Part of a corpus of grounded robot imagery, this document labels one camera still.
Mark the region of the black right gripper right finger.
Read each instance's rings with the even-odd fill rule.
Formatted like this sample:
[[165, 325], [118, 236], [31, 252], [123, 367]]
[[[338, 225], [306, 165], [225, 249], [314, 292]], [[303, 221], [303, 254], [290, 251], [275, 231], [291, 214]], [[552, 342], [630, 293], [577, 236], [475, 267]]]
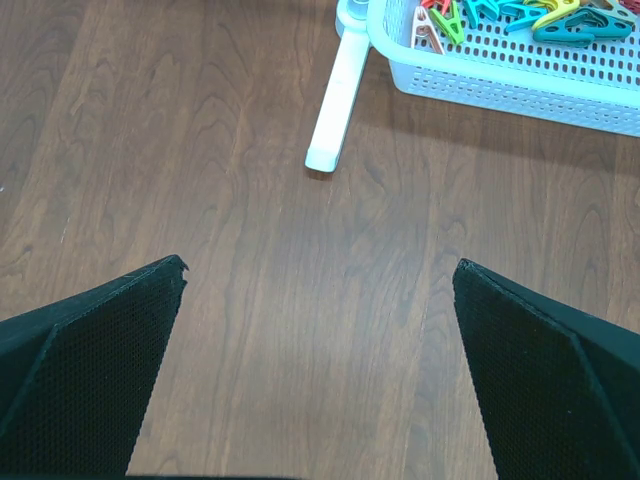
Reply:
[[498, 477], [638, 478], [638, 334], [468, 259], [452, 284]]

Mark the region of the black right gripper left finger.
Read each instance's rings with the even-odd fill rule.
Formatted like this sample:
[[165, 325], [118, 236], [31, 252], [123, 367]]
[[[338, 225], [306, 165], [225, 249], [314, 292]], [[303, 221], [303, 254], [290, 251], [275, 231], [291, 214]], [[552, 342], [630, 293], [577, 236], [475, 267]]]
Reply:
[[170, 255], [2, 321], [2, 475], [126, 473], [186, 268]]

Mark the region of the pink clothespin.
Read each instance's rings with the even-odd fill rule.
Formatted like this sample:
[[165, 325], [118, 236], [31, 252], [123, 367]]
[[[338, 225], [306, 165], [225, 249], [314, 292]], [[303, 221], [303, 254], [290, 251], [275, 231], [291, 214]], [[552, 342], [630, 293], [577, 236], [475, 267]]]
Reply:
[[425, 7], [416, 6], [412, 18], [410, 47], [415, 49], [420, 45], [429, 45], [436, 54], [445, 54], [428, 10]]

